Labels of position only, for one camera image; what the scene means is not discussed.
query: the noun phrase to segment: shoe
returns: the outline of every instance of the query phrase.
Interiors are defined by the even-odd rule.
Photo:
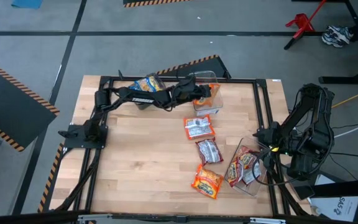
[[[337,39],[334,34],[330,34],[329,32],[323,33],[321,39],[325,44],[332,45],[334,47],[343,47],[346,43],[342,40]]]
[[[349,44],[353,34],[347,27],[339,27],[339,26],[328,26],[328,31],[332,32],[339,39],[343,40],[345,43]]]

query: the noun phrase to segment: hazard stripe tape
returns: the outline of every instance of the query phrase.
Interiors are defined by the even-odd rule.
[[[47,180],[47,183],[45,184],[44,192],[42,192],[41,202],[37,209],[38,213],[43,212],[45,209],[45,202],[48,198],[48,194],[50,193],[50,186],[52,184],[53,178],[55,177],[56,169],[58,167],[58,163],[60,162],[60,158],[63,156],[63,153],[62,153],[63,145],[64,145],[64,143],[60,143],[59,147],[57,148],[55,160],[52,164],[52,168],[50,169],[48,180]]]
[[[178,70],[178,69],[181,69],[181,68],[184,68],[184,67],[187,67],[189,65],[195,65],[197,63],[200,63],[200,62],[204,62],[206,60],[211,60],[211,59],[214,59],[214,58],[219,58],[219,55],[211,55],[211,56],[208,56],[208,57],[205,57],[205,58],[200,58],[198,60],[194,60],[194,61],[191,61],[189,63],[185,63],[185,64],[181,64],[181,65],[176,65],[172,68],[168,68],[168,69],[164,69],[164,70],[161,70],[161,71],[158,71],[157,72],[157,75],[162,75],[164,73],[168,73],[168,72],[172,72],[172,71],[175,71],[175,70]]]
[[[0,129],[0,137],[5,140],[6,142],[8,142],[14,149],[16,149],[17,151],[21,152],[24,150],[24,147],[19,145],[17,142],[15,142],[15,140],[13,140],[11,137],[9,137],[5,132],[3,132]]]
[[[191,0],[149,0],[149,1],[141,1],[141,2],[130,2],[124,4],[124,7],[151,6],[156,4],[185,2],[185,1],[191,1]]]
[[[48,101],[44,100],[41,96],[31,91],[29,88],[27,88],[23,83],[17,81],[14,77],[10,76],[7,72],[5,72],[3,69],[0,68],[0,76],[5,78],[7,81],[9,81],[12,85],[16,86],[16,88],[22,90],[25,94],[29,95],[31,98],[33,98],[35,101],[40,103],[42,106],[46,107],[50,112],[55,114],[56,116],[59,115],[59,109],[57,109],[55,106],[51,105]]]

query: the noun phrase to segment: desk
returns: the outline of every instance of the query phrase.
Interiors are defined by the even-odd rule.
[[[73,115],[74,124],[83,124],[89,118],[100,78],[84,76]],[[282,84],[279,80],[266,81],[273,118],[282,122],[288,115]],[[131,83],[114,81],[114,87]],[[263,101],[262,90],[259,91]],[[211,120],[224,162],[208,164],[206,168],[224,175],[241,138],[252,138],[259,125],[252,84],[222,83],[221,94],[223,109],[212,115]],[[264,104],[261,105],[267,121]],[[108,141],[101,153],[91,212],[272,216],[266,186],[260,187],[257,197],[251,197],[224,182],[216,200],[190,187],[200,157],[195,141],[186,138],[183,127],[186,117],[194,117],[191,103],[180,105],[170,113],[153,106],[141,111],[133,103],[109,112]],[[62,159],[50,209],[57,208],[77,184],[83,156],[84,149],[73,149]],[[282,156],[283,163],[289,159]],[[87,190],[85,186],[80,209],[84,208]],[[279,189],[275,192],[282,213]],[[308,202],[300,203],[303,209],[310,211]]]

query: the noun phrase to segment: gray floor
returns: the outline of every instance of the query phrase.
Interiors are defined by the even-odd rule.
[[[0,0],[0,30],[71,30],[80,0],[44,1],[39,10],[15,9]],[[311,14],[318,3],[290,0],[194,0],[125,9],[120,0],[88,1],[81,31],[289,31],[285,23],[296,13]],[[358,13],[358,1],[352,1]],[[352,26],[344,4],[329,3],[313,20],[316,30],[329,24]],[[68,37],[0,37],[0,67],[48,98]],[[283,82],[288,107],[305,83],[321,75],[351,76],[358,72],[358,42],[343,49],[324,45],[318,37],[304,37],[289,51],[289,37],[77,37],[56,106],[60,116],[49,126],[35,169],[25,213],[34,213],[44,190],[58,143],[73,114],[83,75],[145,75],[161,68],[218,54],[233,77],[276,78]],[[334,102],[358,94],[358,85],[327,85]],[[358,123],[358,99],[333,109],[331,126]],[[342,133],[348,129],[335,130]],[[10,212],[29,152],[0,146],[0,215]],[[358,153],[358,132],[336,139],[335,152]],[[334,156],[358,178],[358,159]],[[352,177],[330,159],[323,170],[344,180]]]

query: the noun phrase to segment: clear plastic container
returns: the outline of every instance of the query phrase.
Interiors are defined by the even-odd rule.
[[[160,79],[160,77],[158,77],[158,75],[156,73],[148,74],[145,76],[145,78],[147,78],[147,77],[154,77],[158,83],[158,87],[160,87],[163,90],[166,89],[164,82]],[[140,110],[144,110],[151,105],[149,103],[135,103],[135,104],[138,107],[138,109],[140,109]]]
[[[223,107],[223,99],[220,92],[220,85],[218,83],[218,79],[216,78],[216,74],[212,71],[202,71],[191,73],[190,75],[194,75],[196,77],[197,85],[205,85],[208,84],[216,89],[216,91],[212,91],[212,99],[205,98],[199,101],[193,101],[194,110],[197,116],[202,116],[206,114],[216,114]]]
[[[260,148],[263,147],[263,145],[261,145],[258,141],[256,141],[255,139],[252,138],[242,138],[239,145],[237,146],[236,152],[234,153],[231,162],[235,161],[237,158],[237,153],[239,152],[239,149],[241,148],[241,146],[245,146],[247,148],[249,148],[252,151],[260,151]],[[227,171],[224,175],[224,180],[226,182],[228,179],[228,172],[229,172],[229,167],[227,168]],[[258,180],[263,182],[266,176],[266,168],[264,167],[263,161],[259,160],[259,169],[260,169],[260,175],[258,176]],[[258,183],[256,180],[252,181],[251,183],[249,183],[248,185],[246,185],[246,183],[243,180],[240,180],[239,183],[237,183],[235,186],[233,186],[233,189],[237,190],[240,193],[243,194],[249,194],[251,196],[256,196],[258,194],[259,188],[260,188],[261,184]]]

